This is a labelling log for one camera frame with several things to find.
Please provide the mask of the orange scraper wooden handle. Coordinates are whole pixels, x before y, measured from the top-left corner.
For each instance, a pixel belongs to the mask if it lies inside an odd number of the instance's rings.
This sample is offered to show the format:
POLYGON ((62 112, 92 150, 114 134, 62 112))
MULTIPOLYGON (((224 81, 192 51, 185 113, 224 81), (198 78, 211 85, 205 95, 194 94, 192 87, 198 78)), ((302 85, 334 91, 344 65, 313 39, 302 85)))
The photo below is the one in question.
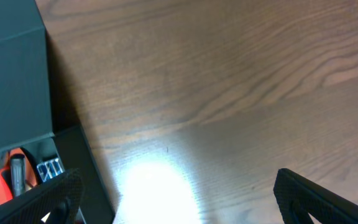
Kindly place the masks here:
MULTIPOLYGON (((32 162, 31 155, 23 148, 15 148, 8 152, 8 161, 7 164, 10 168, 10 180, 11 180, 11 166, 10 158, 13 154, 23 154, 25 156, 25 192, 33 189, 41 183, 41 179, 37 172, 35 171, 36 164, 32 162)), ((10 183, 11 192, 12 192, 12 180, 10 183)))

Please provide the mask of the black box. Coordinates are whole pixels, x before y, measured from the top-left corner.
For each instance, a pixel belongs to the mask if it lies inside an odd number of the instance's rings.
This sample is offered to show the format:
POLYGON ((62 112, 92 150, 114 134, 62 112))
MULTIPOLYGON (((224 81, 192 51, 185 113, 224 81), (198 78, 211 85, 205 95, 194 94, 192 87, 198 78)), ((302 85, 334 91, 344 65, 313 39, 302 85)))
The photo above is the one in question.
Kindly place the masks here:
POLYGON ((78 168, 84 221, 113 222, 109 195, 33 0, 0 1, 0 157, 17 147, 34 162, 57 156, 64 168, 78 168))

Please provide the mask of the small steel claw hammer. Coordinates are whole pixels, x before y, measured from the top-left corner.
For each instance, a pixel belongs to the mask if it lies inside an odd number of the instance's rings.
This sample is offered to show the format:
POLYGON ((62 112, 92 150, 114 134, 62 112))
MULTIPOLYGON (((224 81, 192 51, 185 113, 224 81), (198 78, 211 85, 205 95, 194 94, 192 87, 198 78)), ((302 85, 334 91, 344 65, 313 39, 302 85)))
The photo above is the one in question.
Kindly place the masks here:
POLYGON ((25 156, 13 154, 10 158, 12 193, 18 197, 25 193, 25 156))

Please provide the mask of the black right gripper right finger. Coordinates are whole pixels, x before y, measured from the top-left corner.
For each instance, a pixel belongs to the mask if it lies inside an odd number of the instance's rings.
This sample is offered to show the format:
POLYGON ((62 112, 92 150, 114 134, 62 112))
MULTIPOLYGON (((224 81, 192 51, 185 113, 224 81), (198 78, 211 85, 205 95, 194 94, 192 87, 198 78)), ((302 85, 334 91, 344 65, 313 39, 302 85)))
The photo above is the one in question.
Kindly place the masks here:
POLYGON ((273 193, 285 223, 358 223, 358 205, 290 169, 278 170, 273 193))

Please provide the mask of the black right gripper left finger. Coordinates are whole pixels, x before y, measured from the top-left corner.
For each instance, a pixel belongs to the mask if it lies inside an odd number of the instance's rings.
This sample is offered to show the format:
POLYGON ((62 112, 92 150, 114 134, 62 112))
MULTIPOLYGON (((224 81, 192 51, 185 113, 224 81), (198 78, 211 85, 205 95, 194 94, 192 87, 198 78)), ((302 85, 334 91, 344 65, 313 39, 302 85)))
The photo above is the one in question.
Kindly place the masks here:
POLYGON ((0 205, 0 223, 74 223, 83 198, 79 169, 68 169, 32 190, 0 205))

